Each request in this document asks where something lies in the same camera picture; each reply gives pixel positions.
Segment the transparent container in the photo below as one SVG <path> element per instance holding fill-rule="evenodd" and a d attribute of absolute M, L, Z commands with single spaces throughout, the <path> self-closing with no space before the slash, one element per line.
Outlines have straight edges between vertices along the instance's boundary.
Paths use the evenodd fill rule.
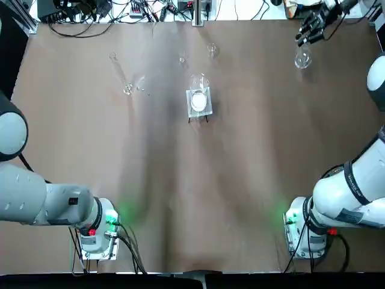
<path fill-rule="evenodd" d="M 188 118 L 212 114 L 210 82 L 203 73 L 194 74 L 190 79 L 190 88 L 186 91 Z"/>
<path fill-rule="evenodd" d="M 218 56 L 218 48 L 214 43 L 210 43 L 207 46 L 207 50 L 209 51 L 209 58 L 216 59 Z"/>
<path fill-rule="evenodd" d="M 118 61 L 116 53 L 111 52 L 109 54 L 109 59 L 111 60 L 112 65 L 114 66 L 115 71 L 116 71 L 120 81 L 122 82 L 123 93 L 125 93 L 127 95 L 131 95 L 132 92 L 134 91 L 134 86 L 127 81 L 126 75 L 125 75 L 125 73 L 124 73 L 124 71 L 123 71 L 123 69 L 122 69 L 122 67 Z"/>
<path fill-rule="evenodd" d="M 298 47 L 296 45 L 294 63 L 299 69 L 305 69 L 312 63 L 312 54 L 310 52 L 309 45 L 303 44 Z"/>
<path fill-rule="evenodd" d="M 203 73 L 191 75 L 190 90 L 194 90 L 196 93 L 205 93 L 209 85 L 210 82 Z"/>

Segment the cable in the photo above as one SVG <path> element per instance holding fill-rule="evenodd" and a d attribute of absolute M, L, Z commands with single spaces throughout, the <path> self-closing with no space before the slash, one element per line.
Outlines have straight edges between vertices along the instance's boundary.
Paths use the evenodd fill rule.
<path fill-rule="evenodd" d="M 378 4 L 377 6 L 375 6 L 376 3 L 377 3 L 377 0 L 375 0 L 373 2 L 373 4 L 370 6 L 370 8 L 367 10 L 367 12 L 359 20 L 354 21 L 354 22 L 347 22 L 346 24 L 347 25 L 354 25 L 354 24 L 357 24 L 357 23 L 361 22 L 361 20 L 364 19 L 373 8 L 377 8 L 377 7 L 379 7 L 381 5 L 381 4 Z"/>
<path fill-rule="evenodd" d="M 314 269 L 314 259 L 313 259 L 313 253 L 310 250 L 310 229 L 307 227 L 307 248 L 309 249 L 309 256 L 310 256 L 310 272 L 313 273 Z"/>
<path fill-rule="evenodd" d="M 205 11 L 206 11 L 206 20 L 208 21 L 209 14 L 210 14 L 210 5 L 208 3 L 206 4 Z"/>
<path fill-rule="evenodd" d="M 292 254 L 291 257 L 290 257 L 290 260 L 289 260 L 289 262 L 288 262 L 288 265 L 286 266 L 285 271 L 283 271 L 284 273 L 286 273 L 286 272 L 288 271 L 288 268 L 289 268 L 291 262 L 293 261 L 293 258 L 294 258 L 294 256 L 295 256 L 295 254 L 296 254 L 296 252 L 297 252 L 297 250 L 298 250 L 300 244 L 301 244 L 302 235 L 303 235 L 303 232 L 305 231 L 306 223 L 307 223 L 307 221 L 308 221 L 308 219 L 309 219 L 309 216 L 310 216 L 310 214 L 307 214 L 306 220 L 305 220 L 305 222 L 304 222 L 304 224 L 303 224 L 302 231 L 301 231 L 301 234 L 300 234 L 300 239 L 298 240 L 298 244 L 297 244 L 297 246 L 296 246 L 296 248 L 295 248 L 293 254 Z"/>
<path fill-rule="evenodd" d="M 35 171 L 32 169 L 32 167 L 28 164 L 28 162 L 26 161 L 25 157 L 23 156 L 23 154 L 20 154 L 19 155 L 19 159 L 22 161 L 23 165 L 26 167 L 27 170 L 31 171 L 32 173 L 34 173 Z M 46 182 L 46 184 L 50 184 L 51 182 L 50 181 L 47 181 L 46 179 L 44 180 Z"/>
<path fill-rule="evenodd" d="M 137 240 L 137 237 L 135 236 L 134 231 L 132 230 L 132 228 L 131 228 L 130 226 L 128 226 L 128 228 L 129 228 L 130 231 L 131 231 L 132 236 L 134 237 L 134 240 L 133 240 L 133 239 L 131 239 L 130 235 L 128 234 L 126 228 L 125 228 L 121 223 L 113 223 L 113 224 L 122 227 L 123 230 L 124 230 L 124 232 L 125 232 L 125 234 L 126 234 L 126 237 L 127 237 L 127 239 L 128 239 L 129 244 L 130 244 L 130 245 L 131 245 L 131 244 L 134 245 L 134 250 L 135 250 L 134 253 L 136 253 L 136 259 L 134 258 L 134 256 L 132 256 L 132 261 L 133 261 L 133 264 L 134 264 L 134 268 L 135 268 L 135 262 L 136 262 L 137 265 L 138 265 L 138 267 L 140 266 L 141 270 L 143 271 L 143 270 L 144 270 L 144 266 L 143 266 L 142 259 L 141 259 L 141 257 L 140 257 L 139 247 L 138 247 L 138 240 Z"/>
<path fill-rule="evenodd" d="M 343 242 L 343 245 L 345 246 L 345 259 L 343 261 L 341 269 L 339 269 L 339 272 L 345 272 L 348 268 L 349 261 L 350 261 L 350 247 L 347 240 L 342 235 L 337 234 L 334 237 L 339 238 Z"/>
<path fill-rule="evenodd" d="M 63 37 L 73 37 L 73 38 L 91 38 L 91 37 L 96 37 L 96 36 L 100 36 L 104 33 L 106 33 L 111 27 L 112 25 L 114 24 L 115 21 L 121 19 L 121 15 L 123 14 L 124 10 L 127 8 L 127 6 L 131 3 L 131 0 L 128 1 L 126 4 L 125 4 L 125 7 L 122 9 L 122 11 L 119 13 L 119 15 L 116 17 L 116 18 L 113 18 L 111 19 L 109 22 L 110 22 L 110 25 L 108 25 L 108 27 L 106 29 L 104 29 L 101 33 L 97 33 L 97 34 L 92 34 L 92 35 L 87 35 L 87 36 L 81 36 L 81 34 L 85 33 L 86 31 L 88 31 L 92 24 L 94 23 L 94 21 L 92 21 L 92 23 L 85 29 L 83 30 L 82 32 L 80 33 L 77 33 L 77 34 L 65 34 L 65 33 L 60 33 L 58 32 L 55 28 L 53 28 L 52 24 L 49 24 L 49 28 L 56 34 L 60 35 L 60 36 L 63 36 Z"/>
<path fill-rule="evenodd" d="M 185 9 L 185 10 L 179 11 L 179 12 L 177 12 L 176 14 L 180 13 L 180 14 L 182 15 L 182 17 L 185 19 L 185 21 L 186 21 L 186 18 L 187 18 L 188 20 L 192 20 L 190 17 L 188 17 L 188 16 L 185 14 L 185 12 L 186 12 L 187 10 L 189 10 L 189 9 Z"/>
<path fill-rule="evenodd" d="M 86 33 L 86 32 L 91 28 L 91 26 L 92 26 L 93 23 L 94 23 L 94 22 L 92 21 L 92 23 L 91 23 L 85 30 L 83 30 L 82 32 L 76 33 L 76 34 L 72 34 L 72 35 L 71 35 L 71 34 L 65 34 L 65 33 L 58 32 L 57 30 L 55 30 L 55 28 L 52 27 L 52 24 L 51 24 L 51 23 L 48 24 L 48 27 L 49 27 L 49 29 L 51 29 L 53 32 L 55 32 L 56 34 L 58 34 L 58 35 L 60 35 L 60 36 L 63 36 L 63 37 L 80 38 L 79 36 L 80 36 L 81 34 L 83 34 L 83 33 Z"/>
<path fill-rule="evenodd" d="M 269 11 L 269 9 L 270 9 L 269 3 L 267 3 L 265 0 L 263 0 L 263 3 L 267 5 L 267 9 L 262 13 L 262 16 L 259 18 L 259 20 L 262 20 L 262 18 L 263 18 L 263 16 L 265 15 L 265 13 L 266 13 L 267 11 Z"/>
<path fill-rule="evenodd" d="M 236 14 L 236 20 L 238 21 L 238 13 L 236 12 L 236 0 L 234 0 L 234 9 Z"/>
<path fill-rule="evenodd" d="M 330 34 L 329 37 L 325 37 L 325 41 L 329 41 L 331 39 L 331 37 L 335 34 L 335 32 L 337 31 L 337 29 L 340 27 L 340 25 L 342 24 L 342 21 L 345 19 L 346 17 L 346 14 L 342 17 L 341 21 L 337 24 L 336 26 L 336 29 L 334 29 L 334 31 Z"/>
<path fill-rule="evenodd" d="M 70 231 L 72 243 L 73 243 L 73 245 L 75 247 L 75 250 L 73 251 L 73 260 L 72 260 L 72 271 L 71 271 L 72 275 L 75 276 L 75 277 L 84 276 L 87 273 L 89 273 L 89 270 L 87 270 L 88 263 L 86 263 L 86 266 L 84 267 L 83 257 L 82 257 L 82 253 L 81 253 L 80 241 L 79 241 L 78 234 L 75 232 L 75 235 L 76 235 L 76 240 L 75 240 L 75 238 L 73 237 L 72 231 L 71 231 L 71 229 L 69 227 L 68 227 L 68 230 Z M 82 269 L 83 269 L 83 273 L 82 274 L 75 274 L 74 271 L 73 271 L 74 268 L 75 268 L 75 256 L 76 256 L 76 253 L 78 254 L 80 265 L 82 266 Z"/>
<path fill-rule="evenodd" d="M 125 239 L 123 238 L 121 235 L 118 235 L 118 238 L 121 239 L 122 242 L 124 242 L 124 244 L 127 246 L 127 248 L 130 250 L 130 253 L 132 255 L 132 259 L 134 260 L 134 270 L 136 272 L 136 268 L 135 266 L 137 265 L 139 267 L 139 269 L 141 270 L 141 272 L 143 274 L 147 274 L 147 272 L 145 271 L 145 269 L 143 268 L 143 266 L 139 263 L 138 261 L 138 257 L 136 256 L 135 252 L 132 250 L 132 246 L 131 244 Z"/>
<path fill-rule="evenodd" d="M 260 9 L 258 10 L 257 14 L 255 14 L 255 15 L 253 16 L 253 18 L 251 18 L 250 20 L 253 20 L 255 17 L 258 16 L 259 12 L 262 10 L 262 8 L 263 8 L 263 6 L 265 5 L 265 3 L 266 3 L 266 1 L 263 1 L 263 2 L 262 2 L 262 5 L 260 6 Z"/>
<path fill-rule="evenodd" d="M 223 1 L 223 0 L 221 0 L 221 2 L 219 3 L 218 13 L 217 13 L 217 16 L 215 17 L 215 20 L 214 20 L 214 21 L 217 21 L 217 19 L 218 19 L 219 12 L 221 11 L 222 1 Z"/>

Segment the wires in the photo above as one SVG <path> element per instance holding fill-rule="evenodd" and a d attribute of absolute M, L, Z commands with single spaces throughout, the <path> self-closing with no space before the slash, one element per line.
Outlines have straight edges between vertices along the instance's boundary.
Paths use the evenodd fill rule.
<path fill-rule="evenodd" d="M 219 12 L 221 11 L 222 1 L 223 1 L 223 0 L 221 0 L 221 2 L 219 3 L 218 13 L 217 13 L 217 16 L 215 17 L 215 20 L 214 20 L 214 21 L 217 21 L 217 19 L 218 19 Z"/>
<path fill-rule="evenodd" d="M 373 4 L 370 6 L 370 8 L 367 10 L 367 12 L 359 19 L 359 20 L 357 20 L 357 21 L 354 21 L 354 22 L 348 22 L 348 23 L 346 23 L 347 25 L 354 25 L 354 24 L 357 24 L 357 23 L 359 23 L 359 22 L 361 22 L 361 20 L 362 19 L 364 19 L 368 14 L 369 14 L 369 12 L 371 12 L 371 10 L 373 9 L 373 8 L 378 8 L 381 4 L 378 4 L 378 5 L 376 5 L 375 6 L 375 4 L 377 3 L 377 0 L 375 0 L 374 2 L 373 2 Z"/>
<path fill-rule="evenodd" d="M 267 5 L 267 9 L 262 13 L 262 16 L 259 18 L 259 20 L 262 20 L 262 18 L 263 18 L 263 16 L 265 15 L 265 13 L 266 13 L 267 11 L 269 11 L 269 9 L 270 9 L 269 3 L 267 3 L 265 0 L 263 0 L 263 3 Z"/>
<path fill-rule="evenodd" d="M 124 238 L 124 236 L 122 236 L 121 234 L 118 234 L 118 236 L 115 238 L 121 239 L 121 241 L 124 242 L 124 244 L 129 249 L 129 251 L 131 253 L 132 265 L 134 267 L 135 273 L 138 274 L 138 271 L 140 271 L 143 274 L 147 274 L 146 270 L 144 269 L 143 262 L 142 262 L 142 259 L 140 257 L 140 254 L 139 254 L 138 240 L 137 240 L 135 233 L 132 230 L 132 228 L 130 226 L 128 226 L 134 239 L 131 238 L 131 236 L 128 234 L 128 231 L 126 230 L 126 228 L 120 222 L 118 222 L 118 223 L 114 222 L 114 223 L 112 223 L 112 225 L 116 225 L 116 226 L 121 227 L 126 234 L 126 238 Z"/>
<path fill-rule="evenodd" d="M 313 258 L 313 253 L 310 250 L 310 229 L 307 227 L 307 248 L 309 249 L 309 256 L 310 256 L 310 272 L 313 273 L 314 269 L 314 258 Z"/>
<path fill-rule="evenodd" d="M 301 244 L 302 235 L 303 235 L 303 232 L 305 231 L 306 223 L 307 223 L 307 221 L 309 220 L 309 216 L 310 216 L 310 214 L 307 214 L 306 220 L 305 220 L 305 222 L 304 222 L 304 224 L 303 224 L 302 231 L 301 231 L 301 234 L 300 234 L 300 239 L 298 240 L 298 244 L 297 244 L 297 246 L 296 246 L 296 248 L 295 248 L 293 254 L 292 254 L 291 257 L 290 257 L 290 260 L 289 260 L 289 262 L 288 262 L 288 265 L 286 266 L 285 271 L 283 271 L 284 273 L 286 273 L 286 272 L 288 271 L 288 268 L 289 268 L 291 262 L 293 261 L 293 258 L 294 258 L 294 256 L 295 256 L 295 254 L 296 254 L 296 252 L 297 252 L 297 250 L 298 250 L 300 244 Z"/>
<path fill-rule="evenodd" d="M 71 273 L 75 277 L 84 276 L 84 275 L 86 275 L 86 274 L 88 274 L 90 272 L 90 266 L 91 266 L 90 262 L 89 262 L 89 260 L 87 260 L 87 263 L 86 263 L 86 265 L 84 267 L 82 250 L 80 248 L 80 241 L 79 241 L 78 233 L 76 233 L 76 230 L 75 230 L 75 235 L 76 235 L 76 240 L 75 240 L 75 238 L 73 237 L 73 234 L 72 234 L 72 231 L 71 231 L 70 227 L 68 227 L 68 230 L 70 231 L 72 243 L 73 243 L 73 245 L 75 247 L 75 250 L 73 251 Z M 79 261 L 80 261 L 80 265 L 82 266 L 82 269 L 83 269 L 83 273 L 82 274 L 75 274 L 75 272 L 73 271 L 74 268 L 75 268 L 75 256 L 76 256 L 76 254 L 78 255 L 78 258 L 79 258 Z"/>
<path fill-rule="evenodd" d="M 58 34 L 58 35 L 60 35 L 60 36 L 63 36 L 63 37 L 68 37 L 68 38 L 92 38 L 92 37 L 100 36 L 100 35 L 106 33 L 106 32 L 112 27 L 112 25 L 114 24 L 114 22 L 127 23 L 127 24 L 136 24 L 136 23 L 138 23 L 138 22 L 140 22 L 140 21 L 142 21 L 142 20 L 144 19 L 144 18 L 141 18 L 141 19 L 139 19 L 139 20 L 137 20 L 137 21 L 135 21 L 135 22 L 122 22 L 122 21 L 120 20 L 121 18 L 123 18 L 123 17 L 125 17 L 125 16 L 127 16 L 127 15 L 129 14 L 129 13 L 126 13 L 126 14 L 123 14 L 123 13 L 124 13 L 125 9 L 127 8 L 127 6 L 128 6 L 130 3 L 131 3 L 131 0 L 124 4 L 125 6 L 123 7 L 122 11 L 119 13 L 119 15 L 118 15 L 117 17 L 113 18 L 113 17 L 110 16 L 111 20 L 108 21 L 110 24 L 109 24 L 109 25 L 107 26 L 107 28 L 105 28 L 102 32 L 97 33 L 97 34 L 85 35 L 85 36 L 82 35 L 82 34 L 84 34 L 85 32 L 87 32 L 87 31 L 91 28 L 92 24 L 94 24 L 94 21 L 92 21 L 92 23 L 91 23 L 85 30 L 83 30 L 82 32 L 77 33 L 77 34 L 65 34 L 65 33 L 61 33 L 61 32 L 59 32 L 59 31 L 57 31 L 57 30 L 52 26 L 51 23 L 49 24 L 49 28 L 50 28 L 54 33 L 56 33 L 56 34 Z M 152 10 L 151 10 L 151 8 L 149 7 L 148 4 L 146 5 L 146 8 L 147 8 L 147 15 L 148 15 L 147 18 L 148 18 L 148 20 L 151 22 L 151 21 L 153 21 L 153 20 L 152 20 L 152 18 L 150 17 L 150 15 L 149 15 L 148 12 L 149 12 L 149 11 L 152 11 Z"/>
<path fill-rule="evenodd" d="M 331 39 L 331 37 L 335 34 L 335 32 L 337 31 L 337 29 L 340 27 L 340 25 L 342 24 L 342 21 L 345 19 L 346 17 L 346 14 L 342 17 L 341 21 L 337 24 L 336 28 L 333 30 L 333 32 L 330 34 L 329 37 L 325 37 L 325 41 L 329 41 Z"/>
<path fill-rule="evenodd" d="M 260 13 L 260 11 L 262 10 L 262 8 L 263 8 L 263 6 L 265 5 L 265 3 L 267 4 L 267 2 L 265 1 L 265 0 L 263 0 L 263 3 L 262 3 L 262 5 L 260 6 L 260 9 L 258 10 L 258 12 L 257 12 L 257 14 L 255 14 L 254 16 L 253 16 L 253 18 L 251 18 L 250 20 L 253 20 L 255 17 L 257 17 L 258 16 L 258 14 Z"/>
<path fill-rule="evenodd" d="M 19 159 L 22 161 L 23 165 L 26 167 L 27 170 L 31 171 L 32 173 L 34 173 L 34 170 L 32 169 L 32 167 L 28 164 L 28 162 L 26 161 L 25 157 L 23 156 L 23 154 L 20 154 L 19 155 Z"/>
<path fill-rule="evenodd" d="M 236 12 L 236 0 L 234 0 L 234 9 L 236 14 L 236 20 L 238 21 L 238 13 Z"/>
<path fill-rule="evenodd" d="M 339 269 L 339 272 L 345 272 L 348 268 L 350 261 L 350 247 L 347 240 L 342 235 L 337 234 L 334 237 L 340 239 L 343 242 L 343 245 L 345 246 L 345 259 L 343 261 L 341 269 Z"/>

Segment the brown table surface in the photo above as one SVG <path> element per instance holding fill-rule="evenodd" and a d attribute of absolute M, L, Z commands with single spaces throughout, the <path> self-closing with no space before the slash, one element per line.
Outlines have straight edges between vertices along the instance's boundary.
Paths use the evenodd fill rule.
<path fill-rule="evenodd" d="M 147 271 L 283 270 L 282 212 L 311 195 L 325 170 L 355 157 L 385 119 L 366 91 L 380 51 L 374 29 L 342 25 L 311 47 L 304 71 L 294 65 L 297 29 L 287 20 L 121 24 L 65 39 L 41 25 L 13 96 L 28 119 L 25 156 L 46 179 L 111 199 L 134 227 Z M 220 50 L 214 61 L 209 43 Z M 144 91 L 122 93 L 110 52 L 128 79 L 145 76 Z M 198 72 L 211 82 L 214 114 L 189 124 L 185 90 Z M 1 273 L 69 272 L 66 228 L 3 222 L 1 231 Z M 343 234 L 348 270 L 385 269 L 384 231 Z M 319 269 L 342 262 L 336 242 Z M 132 271 L 126 248 L 99 270 Z"/>

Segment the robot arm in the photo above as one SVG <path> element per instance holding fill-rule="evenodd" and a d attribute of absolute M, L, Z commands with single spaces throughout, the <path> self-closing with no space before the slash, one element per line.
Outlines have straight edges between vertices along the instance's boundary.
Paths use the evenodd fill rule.
<path fill-rule="evenodd" d="M 342 14 L 349 14 L 350 10 L 358 4 L 359 0 L 330 0 L 322 3 L 318 12 L 311 12 L 302 22 L 301 28 L 295 39 L 298 46 L 305 43 L 315 43 L 325 39 L 324 31 Z"/>
<path fill-rule="evenodd" d="M 289 251 L 299 244 L 297 258 L 310 258 L 310 252 L 317 258 L 325 253 L 331 227 L 385 227 L 384 188 L 385 126 L 359 157 L 320 179 L 312 197 L 294 199 L 283 216 Z"/>
<path fill-rule="evenodd" d="M 0 221 L 24 225 L 65 225 L 79 230 L 81 247 L 91 259 L 117 250 L 119 217 L 108 199 L 94 197 L 87 187 L 47 184 L 38 174 L 8 161 L 26 145 L 28 126 L 20 110 L 0 94 Z"/>

